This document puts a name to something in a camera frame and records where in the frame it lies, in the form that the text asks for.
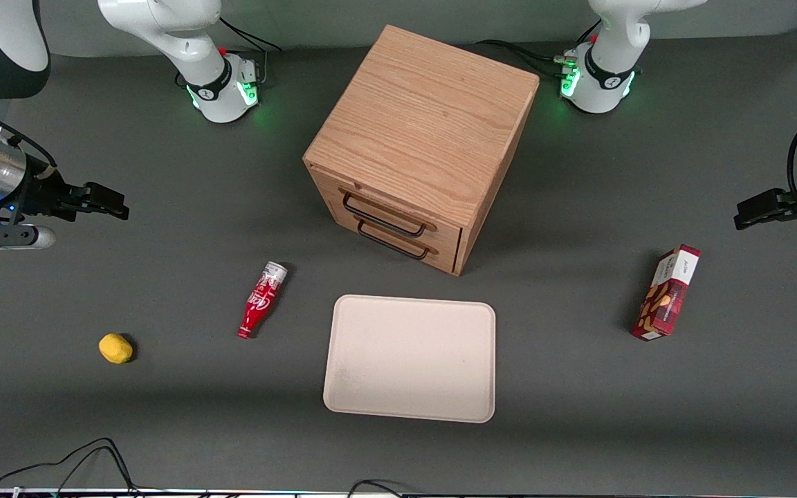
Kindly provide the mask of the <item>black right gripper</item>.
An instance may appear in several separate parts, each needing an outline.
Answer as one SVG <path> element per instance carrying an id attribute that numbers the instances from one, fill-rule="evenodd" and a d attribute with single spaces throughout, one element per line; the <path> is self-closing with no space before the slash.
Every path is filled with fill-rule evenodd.
<path id="1" fill-rule="evenodd" d="M 99 212 L 129 220 L 123 194 L 93 182 L 82 187 L 66 183 L 57 170 L 43 179 L 31 176 L 24 193 L 21 212 L 28 216 L 51 216 L 72 223 L 79 212 Z"/>

